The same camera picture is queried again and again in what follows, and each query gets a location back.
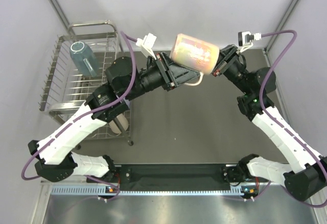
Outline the pink mug lavender inside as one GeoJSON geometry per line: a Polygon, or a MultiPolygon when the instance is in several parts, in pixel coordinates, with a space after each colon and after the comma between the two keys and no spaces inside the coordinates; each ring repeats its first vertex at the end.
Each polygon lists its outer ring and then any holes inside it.
{"type": "Polygon", "coordinates": [[[186,34],[178,34],[171,50],[170,58],[178,65],[200,73],[197,82],[186,83],[187,86],[197,86],[202,82],[204,75],[212,73],[216,66],[219,53],[219,47],[212,43],[186,34]]]}

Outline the teal ceramic mug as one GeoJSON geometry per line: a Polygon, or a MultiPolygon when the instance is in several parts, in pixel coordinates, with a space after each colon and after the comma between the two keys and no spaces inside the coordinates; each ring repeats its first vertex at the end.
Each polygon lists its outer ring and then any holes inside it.
{"type": "Polygon", "coordinates": [[[99,62],[92,49],[85,42],[74,42],[70,46],[69,54],[79,74],[86,77],[98,75],[99,62]]]}

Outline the lavender plastic cup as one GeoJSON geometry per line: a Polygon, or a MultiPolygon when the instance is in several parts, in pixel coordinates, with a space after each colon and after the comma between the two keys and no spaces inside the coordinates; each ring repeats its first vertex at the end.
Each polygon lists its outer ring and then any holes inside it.
{"type": "Polygon", "coordinates": [[[130,109],[131,108],[131,102],[130,101],[124,101],[127,107],[130,109]]]}

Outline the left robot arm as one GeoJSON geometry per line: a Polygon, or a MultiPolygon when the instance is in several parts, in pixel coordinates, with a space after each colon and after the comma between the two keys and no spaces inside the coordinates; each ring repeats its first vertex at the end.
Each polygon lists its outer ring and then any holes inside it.
{"type": "Polygon", "coordinates": [[[202,76],[200,71],[173,62],[166,53],[149,60],[150,66],[138,71],[134,54],[116,59],[105,71],[107,83],[96,88],[74,115],[47,138],[29,142],[29,151],[37,159],[37,177],[50,182],[70,176],[91,176],[105,182],[114,179],[115,165],[109,156],[84,156],[73,149],[127,111],[133,99],[159,87],[170,91],[202,76]]]}

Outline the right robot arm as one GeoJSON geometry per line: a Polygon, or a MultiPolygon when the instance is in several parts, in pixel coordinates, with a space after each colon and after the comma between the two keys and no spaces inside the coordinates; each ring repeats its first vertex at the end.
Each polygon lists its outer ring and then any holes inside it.
{"type": "Polygon", "coordinates": [[[224,75],[243,92],[237,98],[240,112],[266,134],[287,160],[283,164],[250,154],[236,166],[222,169],[225,181],[263,178],[281,185],[300,202],[325,188],[326,157],[300,138],[268,97],[276,89],[275,73],[268,67],[249,72],[241,51],[235,45],[228,45],[221,49],[212,74],[224,75]]]}

